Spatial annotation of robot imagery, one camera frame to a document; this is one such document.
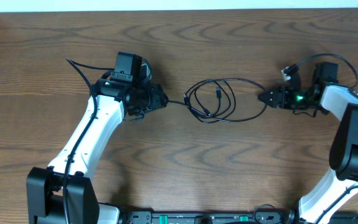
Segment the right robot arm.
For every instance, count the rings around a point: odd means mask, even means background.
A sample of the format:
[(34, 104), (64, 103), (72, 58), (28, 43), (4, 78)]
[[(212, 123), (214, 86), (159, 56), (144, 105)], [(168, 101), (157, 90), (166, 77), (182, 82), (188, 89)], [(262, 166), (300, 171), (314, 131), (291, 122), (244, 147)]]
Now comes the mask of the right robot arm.
[(329, 152), (329, 169), (310, 193), (302, 196), (287, 223), (329, 223), (335, 212), (358, 193), (358, 94), (337, 79), (338, 65), (317, 63), (311, 86), (301, 88), (299, 67), (281, 71), (286, 86), (265, 90), (258, 100), (294, 114), (308, 109), (332, 113), (340, 122)]

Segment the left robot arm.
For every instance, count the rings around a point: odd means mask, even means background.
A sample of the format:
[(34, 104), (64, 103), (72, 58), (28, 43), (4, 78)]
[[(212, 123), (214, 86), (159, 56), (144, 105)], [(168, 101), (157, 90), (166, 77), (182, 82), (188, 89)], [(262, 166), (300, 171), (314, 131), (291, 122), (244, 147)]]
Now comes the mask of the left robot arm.
[(101, 155), (123, 121), (144, 119), (167, 106), (153, 70), (139, 55), (118, 52), (113, 68), (90, 90), (85, 114), (61, 152), (26, 180), (29, 223), (119, 223), (120, 209), (97, 200), (92, 180)]

